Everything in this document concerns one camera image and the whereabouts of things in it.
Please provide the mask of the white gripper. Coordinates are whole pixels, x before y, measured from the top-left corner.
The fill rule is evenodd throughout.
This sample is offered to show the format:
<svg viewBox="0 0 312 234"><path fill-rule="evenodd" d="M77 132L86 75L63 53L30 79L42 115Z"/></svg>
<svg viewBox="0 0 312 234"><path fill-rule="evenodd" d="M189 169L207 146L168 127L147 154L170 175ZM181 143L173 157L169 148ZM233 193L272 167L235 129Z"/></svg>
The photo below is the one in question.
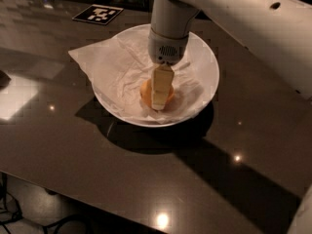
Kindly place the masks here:
<svg viewBox="0 0 312 234"><path fill-rule="evenodd" d="M191 22L198 13L198 9L177 0L154 0L148 54L154 63L166 63L157 65L151 76L151 106L155 110L166 106L175 76L171 65L182 60Z"/></svg>

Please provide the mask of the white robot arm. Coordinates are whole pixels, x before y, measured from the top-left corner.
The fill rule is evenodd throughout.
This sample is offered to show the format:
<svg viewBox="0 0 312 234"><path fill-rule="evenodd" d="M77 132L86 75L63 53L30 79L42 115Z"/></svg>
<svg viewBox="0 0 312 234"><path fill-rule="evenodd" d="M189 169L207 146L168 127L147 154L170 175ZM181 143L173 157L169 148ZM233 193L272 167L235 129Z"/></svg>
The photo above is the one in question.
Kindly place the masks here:
<svg viewBox="0 0 312 234"><path fill-rule="evenodd" d="M312 177L312 7L298 0L174 0L205 13L291 86L287 98L270 79L237 70L243 90L225 93L226 115L248 116L249 165L234 166L211 147L185 155L188 165L264 234L311 234L311 196L297 202L274 176L299 185Z"/></svg>

